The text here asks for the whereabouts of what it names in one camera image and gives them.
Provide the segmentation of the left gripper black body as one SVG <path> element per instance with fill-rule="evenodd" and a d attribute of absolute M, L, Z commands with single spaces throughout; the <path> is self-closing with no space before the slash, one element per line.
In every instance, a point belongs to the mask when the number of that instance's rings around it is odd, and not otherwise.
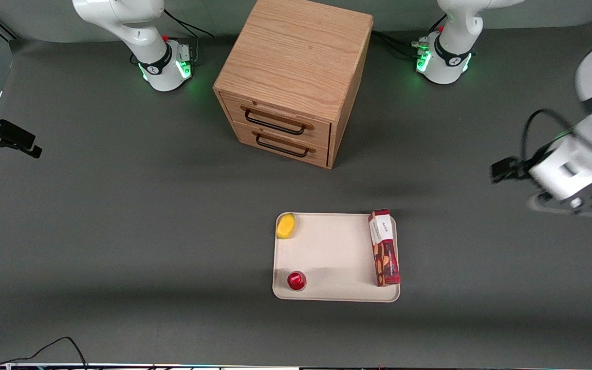
<path fill-rule="evenodd" d="M 517 180 L 533 180 L 533 176 L 530 174 L 531 169 L 540 162 L 544 161 L 550 155 L 549 146 L 543 146 L 536 150 L 535 154 L 529 159 L 521 159 L 516 164 Z"/>

